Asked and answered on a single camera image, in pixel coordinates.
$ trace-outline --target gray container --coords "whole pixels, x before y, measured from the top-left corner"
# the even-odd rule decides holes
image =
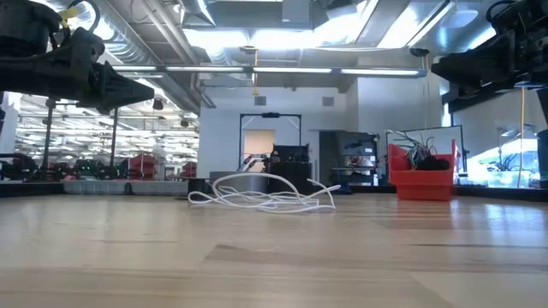
[[[65,181],[63,188],[68,194],[124,195],[129,194],[126,181]]]
[[[210,173],[210,183],[213,185],[213,182],[217,179],[220,179],[227,175],[238,175],[238,174],[257,174],[258,176],[242,176],[239,178],[234,178],[219,183],[219,186],[233,187],[238,192],[257,192],[257,193],[267,193],[268,190],[268,178],[258,172],[224,172],[224,171],[212,171]]]
[[[131,188],[140,196],[182,196],[188,193],[188,181],[134,181]]]

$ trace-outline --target tangled white cable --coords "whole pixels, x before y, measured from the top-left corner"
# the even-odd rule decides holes
[[[217,185],[222,181],[234,179],[236,177],[245,177],[245,176],[263,176],[263,177],[279,180],[287,184],[289,187],[291,187],[293,192],[286,192],[286,193],[275,192],[275,193],[267,194],[262,192],[238,192],[233,187],[217,188]],[[202,192],[191,192],[188,194],[188,201],[192,205],[206,205],[210,203],[215,203],[215,204],[224,204],[224,205],[241,208],[241,209],[256,209],[256,210],[262,210],[265,212],[277,213],[277,214],[304,213],[308,211],[324,210],[324,209],[334,210],[335,202],[333,201],[333,196],[331,195],[331,192],[341,188],[341,186],[336,185],[328,188],[322,185],[321,183],[318,183],[317,181],[310,180],[310,179],[308,179],[308,181],[313,183],[316,186],[322,187],[323,189],[309,196],[306,196],[306,195],[300,194],[299,191],[297,191],[297,188],[293,184],[291,184],[289,181],[285,180],[281,176],[262,174],[262,173],[242,173],[237,175],[228,175],[213,182],[212,188],[216,198],[208,196]],[[319,196],[322,193],[327,193],[331,204],[320,204],[319,199],[314,198],[316,196]],[[199,195],[205,198],[205,200],[192,200],[192,196],[196,196],[196,195]],[[230,201],[231,198],[238,198],[239,201],[244,201],[246,204],[234,203]],[[298,205],[299,208],[285,210],[285,209],[280,209],[281,205]]]

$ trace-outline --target ventilation duct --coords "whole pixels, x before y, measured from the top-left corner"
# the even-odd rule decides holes
[[[207,11],[206,0],[178,0],[182,8],[183,22],[188,15],[196,16],[202,21],[205,21],[209,25],[215,26],[211,15]]]
[[[73,0],[34,0],[34,2],[48,4],[59,11],[66,9]],[[113,31],[114,37],[104,42],[107,51],[127,65],[163,65],[160,59],[137,35],[134,29],[120,16],[108,1],[96,1],[102,19],[97,31]],[[87,5],[79,5],[78,15],[80,23],[92,21],[95,13]],[[200,113],[200,103],[193,99],[178,83],[169,75],[162,79],[154,80],[162,87],[166,96],[179,108]]]

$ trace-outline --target white cable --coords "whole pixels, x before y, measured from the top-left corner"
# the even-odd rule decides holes
[[[271,179],[279,180],[287,184],[293,192],[274,192],[274,193],[262,193],[262,192],[238,192],[233,187],[224,187],[220,186],[217,188],[217,185],[226,180],[234,179],[237,177],[247,177],[247,176],[263,176]],[[332,191],[335,191],[341,188],[340,185],[333,187],[326,187],[317,181],[308,179],[309,182],[313,183],[316,186],[322,187],[323,189],[315,192],[309,196],[300,194],[297,191],[297,188],[291,184],[291,182],[285,180],[283,177],[278,175],[270,175],[263,173],[241,173],[236,175],[227,175],[224,176],[211,185],[213,193],[215,193],[216,198],[208,196],[202,192],[191,192],[188,194],[188,202],[191,205],[206,205],[206,204],[223,204],[231,207],[241,208],[241,209],[256,209],[269,213],[277,214],[294,214],[294,213],[304,213],[308,211],[335,209],[335,201],[333,201],[333,196],[331,195]],[[320,204],[318,198],[314,198],[322,193],[327,193],[329,196],[331,204]],[[192,196],[201,196],[205,200],[192,200]],[[239,201],[243,201],[247,204],[237,204],[230,201],[231,198],[238,198]],[[280,209],[280,205],[297,205],[296,209]]]

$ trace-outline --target red bin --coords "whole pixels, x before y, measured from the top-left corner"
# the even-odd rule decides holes
[[[451,200],[460,156],[454,140],[452,148],[452,154],[434,155],[436,158],[446,159],[450,164],[449,169],[423,171],[411,169],[406,150],[397,145],[389,145],[390,183],[396,186],[397,197],[408,200]]]

